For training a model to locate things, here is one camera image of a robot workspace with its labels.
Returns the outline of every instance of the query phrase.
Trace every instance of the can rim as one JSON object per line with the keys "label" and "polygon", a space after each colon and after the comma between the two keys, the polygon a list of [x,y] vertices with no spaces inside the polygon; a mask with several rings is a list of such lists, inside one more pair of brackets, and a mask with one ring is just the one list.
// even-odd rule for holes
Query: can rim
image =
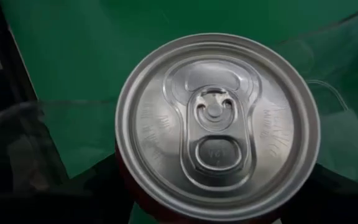
{"label": "can rim", "polygon": [[[138,85],[146,76],[146,74],[137,73],[137,71],[142,67],[146,67],[149,61],[154,61],[153,57],[159,56],[160,55],[159,53],[167,46],[172,45],[175,42],[178,42],[179,40],[201,37],[206,35],[221,35],[225,37],[231,37],[258,46],[261,49],[267,50],[270,54],[276,57],[281,63],[283,63],[284,66],[287,67],[287,69],[289,69],[292,72],[293,76],[286,77],[286,78],[290,82],[294,83],[293,87],[288,86],[287,83],[285,83],[285,85],[288,87],[288,89],[291,89],[292,91],[298,93],[298,95],[294,95],[294,94],[291,95],[292,97],[294,97],[294,101],[295,101],[294,104],[300,105],[297,106],[297,108],[301,116],[300,126],[301,129],[304,130],[302,136],[303,137],[307,136],[307,138],[305,139],[306,142],[301,145],[301,148],[306,148],[306,150],[302,150],[302,152],[304,152],[303,155],[301,155],[300,158],[298,158],[298,160],[295,163],[296,166],[301,166],[301,168],[294,176],[291,176],[291,178],[289,178],[287,182],[283,184],[283,187],[280,190],[276,191],[272,195],[273,197],[279,197],[280,200],[276,200],[276,202],[273,202],[273,204],[267,205],[268,203],[266,202],[265,199],[264,203],[261,203],[261,205],[254,205],[253,207],[247,209],[253,212],[246,212],[245,214],[244,211],[242,210],[235,210],[230,213],[227,212],[226,210],[225,213],[212,209],[202,210],[198,207],[181,202],[179,199],[166,193],[163,189],[158,187],[157,184],[153,183],[150,180],[150,178],[148,178],[149,175],[144,170],[142,170],[139,161],[137,161],[137,158],[134,154],[135,150],[131,148],[132,144],[129,137],[130,130],[128,128],[128,123],[126,119],[127,115],[124,114],[124,111],[126,109],[129,109],[131,105],[131,103],[129,103],[130,100],[127,99],[130,98],[131,95],[133,96],[135,92],[133,86]],[[309,123],[305,123],[305,118],[310,121],[310,123],[312,124],[311,127]],[[147,194],[149,194],[154,200],[156,200],[158,203],[162,204],[163,206],[171,210],[179,212],[183,215],[187,215],[189,217],[199,218],[202,220],[224,221],[224,222],[245,220],[245,219],[254,218],[263,215],[265,213],[271,212],[272,210],[275,210],[276,208],[284,204],[286,201],[288,201],[291,197],[293,197],[297,193],[297,191],[299,191],[301,186],[305,183],[307,178],[310,176],[311,171],[313,170],[313,167],[316,164],[320,139],[321,139],[320,120],[319,120],[318,110],[315,100],[306,82],[300,76],[300,74],[295,70],[295,68],[293,68],[293,66],[278,53],[274,52],[270,48],[256,41],[238,35],[223,34],[223,33],[202,33],[202,34],[193,34],[193,35],[180,37],[179,39],[172,40],[160,46],[159,48],[149,53],[146,57],[144,57],[133,69],[133,71],[131,71],[131,74],[128,76],[120,92],[119,99],[116,106],[115,132],[116,132],[117,145],[119,149],[121,149],[120,152],[121,152],[122,160],[124,161],[128,171],[131,173],[131,176],[140,185],[140,187]],[[308,156],[308,166],[304,166],[306,161],[306,156]]]}

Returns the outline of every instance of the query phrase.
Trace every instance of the aluminum can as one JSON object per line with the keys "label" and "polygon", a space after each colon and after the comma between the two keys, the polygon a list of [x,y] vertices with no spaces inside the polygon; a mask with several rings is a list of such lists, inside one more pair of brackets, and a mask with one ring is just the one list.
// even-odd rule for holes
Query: aluminum can
{"label": "aluminum can", "polygon": [[320,143],[313,96],[279,54],[197,34],[146,56],[116,108],[119,155],[163,207],[208,222],[266,214],[308,178]]}

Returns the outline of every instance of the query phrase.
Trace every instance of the can top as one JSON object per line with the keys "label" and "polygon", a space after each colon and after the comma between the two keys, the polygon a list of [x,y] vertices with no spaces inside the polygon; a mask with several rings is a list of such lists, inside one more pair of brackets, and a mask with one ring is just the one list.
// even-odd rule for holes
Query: can top
{"label": "can top", "polygon": [[227,34],[183,37],[146,56],[121,91],[116,135],[150,196],[211,221],[256,217],[288,200],[309,176],[320,139],[298,72]]}

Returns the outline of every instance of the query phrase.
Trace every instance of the green surface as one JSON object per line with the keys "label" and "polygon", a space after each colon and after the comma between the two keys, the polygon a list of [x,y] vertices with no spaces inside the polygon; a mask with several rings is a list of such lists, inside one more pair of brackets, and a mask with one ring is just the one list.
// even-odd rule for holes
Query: green surface
{"label": "green surface", "polygon": [[[330,91],[320,91],[320,86],[316,90],[315,86],[311,86],[320,113],[326,115],[322,118],[322,132],[329,135],[336,131],[332,130],[335,124],[343,123],[340,129],[345,132],[346,129],[351,129],[358,133],[358,49],[353,49],[348,44],[353,41],[352,35],[358,35],[358,30],[340,29],[329,32],[322,38],[314,36],[306,40],[306,45],[313,49],[312,59],[306,56],[297,60],[300,55],[304,55],[304,46],[299,46],[296,41],[277,45],[283,40],[318,30],[358,11],[358,1],[1,2],[41,100],[116,99],[131,70],[159,45],[188,34],[226,32],[274,46],[294,63],[305,78],[317,77],[334,83],[335,88],[341,94],[344,93],[344,100],[348,102],[350,109],[347,113],[343,112],[340,103],[335,101],[336,98],[332,97]],[[324,49],[331,49],[336,55],[329,54]],[[339,54],[356,56],[344,57],[338,61],[332,59],[340,58]],[[97,118],[106,115],[108,116],[105,113],[95,113]],[[80,119],[81,114],[77,114],[75,118]],[[113,149],[107,147],[89,156],[65,141],[66,138],[73,139],[75,136],[89,137],[84,134],[86,132],[79,130],[90,126],[91,129],[102,129],[89,122],[75,122],[68,127],[54,124],[49,127],[70,177],[83,172],[113,152]],[[341,147],[350,145],[347,148],[351,148],[358,143],[358,134],[345,134],[348,142],[343,142]],[[89,138],[97,139],[97,134]],[[330,148],[337,146],[336,141],[341,142],[340,138],[323,137],[323,154],[326,155]],[[103,142],[108,142],[108,137],[103,139]],[[319,158],[319,161],[332,165],[329,159],[324,161],[324,158]],[[132,217],[132,223],[153,222],[152,217],[143,214],[138,206],[135,206],[133,212],[136,215]]]}
{"label": "green surface", "polygon": [[[272,45],[358,10],[358,0],[1,0],[1,4],[41,100],[117,98],[143,57],[183,35],[226,32]],[[49,128],[56,138],[62,127]],[[84,125],[71,128],[75,136]],[[113,152],[109,149],[90,159],[77,156],[64,140],[55,141],[70,177]]]}
{"label": "green surface", "polygon": [[70,178],[114,152],[115,108],[115,100],[48,101],[42,105],[43,120]]}

